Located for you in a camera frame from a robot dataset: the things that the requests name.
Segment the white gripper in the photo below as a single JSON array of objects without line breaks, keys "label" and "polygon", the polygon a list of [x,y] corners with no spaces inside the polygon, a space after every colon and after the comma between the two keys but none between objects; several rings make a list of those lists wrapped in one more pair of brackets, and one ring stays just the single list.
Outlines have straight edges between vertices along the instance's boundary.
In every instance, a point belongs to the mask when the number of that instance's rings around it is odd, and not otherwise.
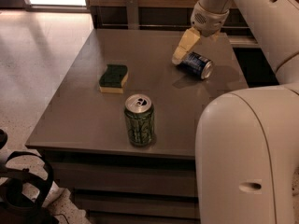
[{"label": "white gripper", "polygon": [[209,37],[212,41],[217,41],[220,35],[219,30],[228,15],[228,10],[224,13],[214,13],[205,10],[200,3],[197,2],[191,15],[192,28],[184,32],[173,53],[172,63],[178,65],[189,55],[193,47],[200,41],[200,34],[204,37]]}]

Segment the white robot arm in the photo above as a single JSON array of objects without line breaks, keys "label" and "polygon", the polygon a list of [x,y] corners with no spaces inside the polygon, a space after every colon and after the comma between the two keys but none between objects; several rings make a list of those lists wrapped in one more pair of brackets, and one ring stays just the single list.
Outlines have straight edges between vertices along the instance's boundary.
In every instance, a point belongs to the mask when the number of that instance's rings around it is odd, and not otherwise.
[{"label": "white robot arm", "polygon": [[201,224],[294,224],[299,163],[299,5],[295,0],[198,0],[173,55],[216,34],[236,4],[278,80],[231,91],[203,111],[195,165]]}]

